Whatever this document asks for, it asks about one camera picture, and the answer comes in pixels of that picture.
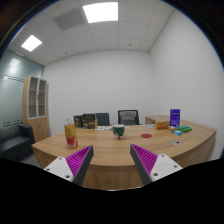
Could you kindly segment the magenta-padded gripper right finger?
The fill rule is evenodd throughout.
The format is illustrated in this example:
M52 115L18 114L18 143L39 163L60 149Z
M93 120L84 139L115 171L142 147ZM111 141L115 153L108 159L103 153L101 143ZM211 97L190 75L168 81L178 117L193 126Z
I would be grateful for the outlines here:
M130 145L130 154L143 185L148 185L182 169L166 154L156 155L138 145Z

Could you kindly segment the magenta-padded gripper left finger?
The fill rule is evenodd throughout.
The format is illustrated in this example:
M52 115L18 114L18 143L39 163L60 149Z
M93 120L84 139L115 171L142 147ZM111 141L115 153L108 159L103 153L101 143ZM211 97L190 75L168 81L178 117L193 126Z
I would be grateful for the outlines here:
M44 170L81 186L93 155L90 145L68 157L57 157Z

